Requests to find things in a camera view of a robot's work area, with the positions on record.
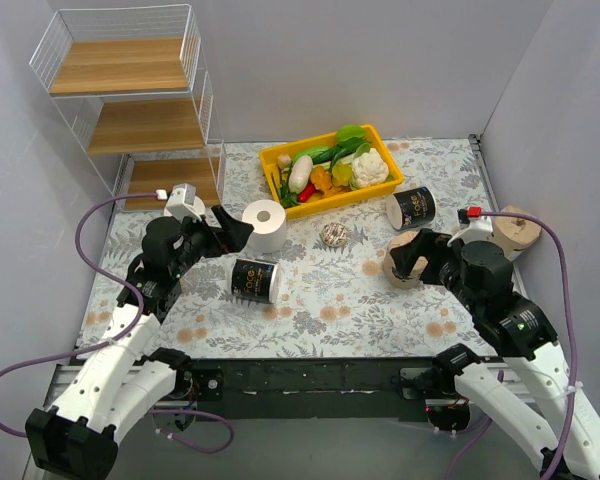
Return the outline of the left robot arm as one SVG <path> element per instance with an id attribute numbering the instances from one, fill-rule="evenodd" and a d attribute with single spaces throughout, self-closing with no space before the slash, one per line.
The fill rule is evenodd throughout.
<path id="1" fill-rule="evenodd" d="M 201 259 L 241 251 L 254 228 L 212 209 L 203 216 L 149 222 L 141 252 L 107 326 L 104 346 L 90 353 L 74 380 L 47 409 L 29 415 L 25 432 L 37 467 L 69 479 L 104 479 L 119 445 L 161 399 L 192 397 L 192 360 L 175 349 L 143 351 L 179 298 L 182 277 Z"/>

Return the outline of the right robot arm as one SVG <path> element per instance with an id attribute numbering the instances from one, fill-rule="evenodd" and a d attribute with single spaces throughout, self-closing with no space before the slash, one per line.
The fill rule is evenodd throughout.
<path id="1" fill-rule="evenodd" d="M 575 357 L 565 355 L 541 308 L 515 291 L 513 265 L 502 249 L 422 229 L 389 255 L 398 278 L 425 261 L 417 279 L 445 287 L 460 302 L 536 406 L 501 384 L 464 344 L 436 355 L 410 387 L 475 403 L 547 479 L 600 479 L 600 416 L 572 378 Z"/>

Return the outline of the brown paper roll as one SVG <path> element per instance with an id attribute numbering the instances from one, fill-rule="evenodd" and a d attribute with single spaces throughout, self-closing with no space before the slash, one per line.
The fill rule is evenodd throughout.
<path id="1" fill-rule="evenodd" d="M 395 261 L 390 255 L 394 248 L 398 248 L 409 244 L 417 236 L 418 231 L 406 231 L 396 237 L 394 237 L 387 246 L 387 251 L 382 263 L 383 272 L 391 285 L 402 290 L 409 290 L 416 288 L 421 284 L 420 281 L 413 281 L 407 276 L 398 273 Z"/>
<path id="2" fill-rule="evenodd" d="M 493 242 L 510 261 L 531 247 L 542 232 L 538 224 L 518 217 L 492 217 L 492 227 Z"/>

